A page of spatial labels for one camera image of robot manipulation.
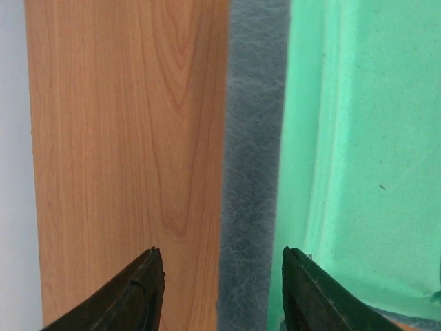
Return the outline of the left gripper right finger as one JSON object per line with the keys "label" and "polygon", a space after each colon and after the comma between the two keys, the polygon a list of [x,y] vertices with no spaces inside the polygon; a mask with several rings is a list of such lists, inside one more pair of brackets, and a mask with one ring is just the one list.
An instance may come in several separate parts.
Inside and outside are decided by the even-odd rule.
{"label": "left gripper right finger", "polygon": [[287,330],[400,329],[355,298],[298,248],[284,248],[282,279]]}

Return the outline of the grey-green glasses case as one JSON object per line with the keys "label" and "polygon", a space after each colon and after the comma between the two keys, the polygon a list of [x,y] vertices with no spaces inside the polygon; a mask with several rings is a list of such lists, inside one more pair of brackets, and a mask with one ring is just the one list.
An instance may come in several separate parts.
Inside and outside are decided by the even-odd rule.
{"label": "grey-green glasses case", "polygon": [[440,329],[440,2],[231,1],[219,330],[285,330],[285,247]]}

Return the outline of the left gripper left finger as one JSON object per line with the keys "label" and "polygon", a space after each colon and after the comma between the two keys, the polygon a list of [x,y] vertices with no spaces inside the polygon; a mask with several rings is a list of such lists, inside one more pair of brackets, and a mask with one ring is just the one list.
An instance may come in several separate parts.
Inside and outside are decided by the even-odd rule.
{"label": "left gripper left finger", "polygon": [[164,290],[161,252],[152,247],[44,330],[158,330]]}

